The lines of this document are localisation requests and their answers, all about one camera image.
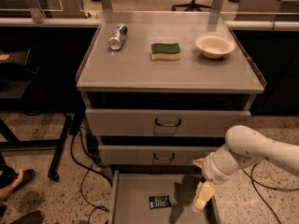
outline gray tabletop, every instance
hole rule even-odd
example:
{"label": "gray tabletop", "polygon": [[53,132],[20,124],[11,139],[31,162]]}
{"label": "gray tabletop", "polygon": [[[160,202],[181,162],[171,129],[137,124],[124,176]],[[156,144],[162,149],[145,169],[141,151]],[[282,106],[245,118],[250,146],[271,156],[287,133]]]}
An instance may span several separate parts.
{"label": "gray tabletop", "polygon": [[[128,38],[119,51],[109,49],[116,26]],[[78,80],[80,91],[184,91],[261,93],[263,86],[239,47],[225,60],[210,60],[195,46],[197,36],[232,37],[217,14],[205,12],[111,12],[107,14]],[[152,61],[152,43],[178,42],[181,58]]]}

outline metal stand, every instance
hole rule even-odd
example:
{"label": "metal stand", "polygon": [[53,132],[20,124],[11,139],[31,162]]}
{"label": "metal stand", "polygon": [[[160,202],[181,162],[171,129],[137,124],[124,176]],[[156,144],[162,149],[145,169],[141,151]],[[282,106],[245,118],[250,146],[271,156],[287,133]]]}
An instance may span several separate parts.
{"label": "metal stand", "polygon": [[48,177],[54,181],[58,181],[59,175],[57,174],[57,169],[64,150],[65,138],[67,137],[67,131],[71,125],[71,121],[71,117],[66,116],[64,127],[59,139],[21,141],[0,119],[0,133],[7,139],[6,142],[0,142],[0,164],[6,164],[1,151],[55,149],[54,157],[48,172]]}

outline drawer handle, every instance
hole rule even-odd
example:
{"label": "drawer handle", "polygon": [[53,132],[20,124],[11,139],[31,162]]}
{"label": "drawer handle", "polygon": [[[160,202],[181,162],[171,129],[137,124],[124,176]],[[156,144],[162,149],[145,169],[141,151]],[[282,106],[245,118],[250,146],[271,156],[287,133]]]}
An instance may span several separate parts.
{"label": "drawer handle", "polygon": [[172,161],[175,158],[175,153],[172,153],[170,158],[158,158],[156,153],[153,153],[153,158],[157,161]]}
{"label": "drawer handle", "polygon": [[156,125],[162,126],[162,127],[178,127],[181,125],[181,119],[178,119],[177,123],[161,123],[158,119],[155,120]]}

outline drawer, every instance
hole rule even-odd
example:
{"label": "drawer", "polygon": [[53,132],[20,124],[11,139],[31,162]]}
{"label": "drawer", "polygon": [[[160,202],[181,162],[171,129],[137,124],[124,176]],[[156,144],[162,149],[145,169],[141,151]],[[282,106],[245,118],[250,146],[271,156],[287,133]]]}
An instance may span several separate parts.
{"label": "drawer", "polygon": [[[200,175],[124,174],[116,171],[108,223],[219,223],[214,199],[207,203],[202,212],[194,213],[192,210],[192,201],[200,180]],[[150,209],[150,196],[169,196],[172,206]]]}
{"label": "drawer", "polygon": [[249,111],[87,109],[93,135],[223,137]]}
{"label": "drawer", "polygon": [[218,147],[99,146],[103,164],[192,165]]}

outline speckled floor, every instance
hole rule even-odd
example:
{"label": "speckled floor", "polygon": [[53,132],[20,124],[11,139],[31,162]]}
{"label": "speckled floor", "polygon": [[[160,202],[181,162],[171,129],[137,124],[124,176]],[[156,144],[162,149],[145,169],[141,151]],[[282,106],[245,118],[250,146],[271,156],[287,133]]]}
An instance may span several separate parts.
{"label": "speckled floor", "polygon": [[[42,114],[27,116],[21,113],[0,113],[0,117],[21,139],[58,138],[64,124],[63,114]],[[299,145],[299,117],[251,117],[249,126],[264,135],[288,143]],[[87,132],[84,122],[80,130]],[[22,215],[41,210],[45,213],[45,224],[91,223],[104,224],[108,213],[88,204],[80,193],[82,180],[87,172],[78,166],[71,157],[72,135],[68,135],[62,160],[59,166],[60,180],[49,180],[48,170],[52,150],[3,152],[7,164],[15,169],[33,168],[37,171],[36,180],[28,187],[14,193],[4,204],[7,212],[0,223],[7,224]],[[92,161],[85,155],[80,135],[75,137],[72,150],[77,161],[91,166]],[[108,175],[104,168],[93,168]],[[256,178],[267,185],[283,188],[299,188],[298,178],[287,174],[268,162],[257,167]],[[258,187],[265,199],[270,202],[285,224],[296,224],[299,219],[299,195],[297,192],[277,192]],[[88,173],[83,183],[86,199],[95,206],[109,208],[111,186],[100,175]],[[228,223],[276,223],[269,209],[254,192],[250,180],[242,171],[222,186],[215,196],[221,224]]]}

